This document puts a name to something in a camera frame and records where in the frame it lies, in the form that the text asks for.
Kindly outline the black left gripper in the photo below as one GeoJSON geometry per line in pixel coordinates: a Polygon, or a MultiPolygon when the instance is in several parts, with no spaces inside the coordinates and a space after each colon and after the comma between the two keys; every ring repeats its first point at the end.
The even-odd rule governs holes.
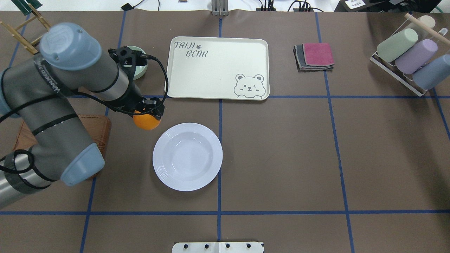
{"type": "Polygon", "coordinates": [[[156,120],[161,121],[165,106],[165,96],[162,98],[157,97],[151,97],[149,99],[142,98],[141,102],[138,102],[137,105],[134,107],[133,112],[131,113],[132,116],[143,116],[143,115],[149,115],[153,116],[156,120]]]}

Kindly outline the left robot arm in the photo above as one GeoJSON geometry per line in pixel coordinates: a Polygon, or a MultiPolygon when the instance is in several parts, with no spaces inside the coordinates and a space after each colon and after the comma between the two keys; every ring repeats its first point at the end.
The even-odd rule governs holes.
{"type": "Polygon", "coordinates": [[[143,129],[159,125],[164,100],[146,99],[133,78],[137,66],[161,61],[124,46],[104,51],[78,24],[56,24],[40,51],[1,73],[1,120],[20,117],[37,143],[1,158],[1,207],[61,180],[76,185],[105,165],[97,144],[68,98],[81,95],[132,117],[149,116],[143,129]]]}

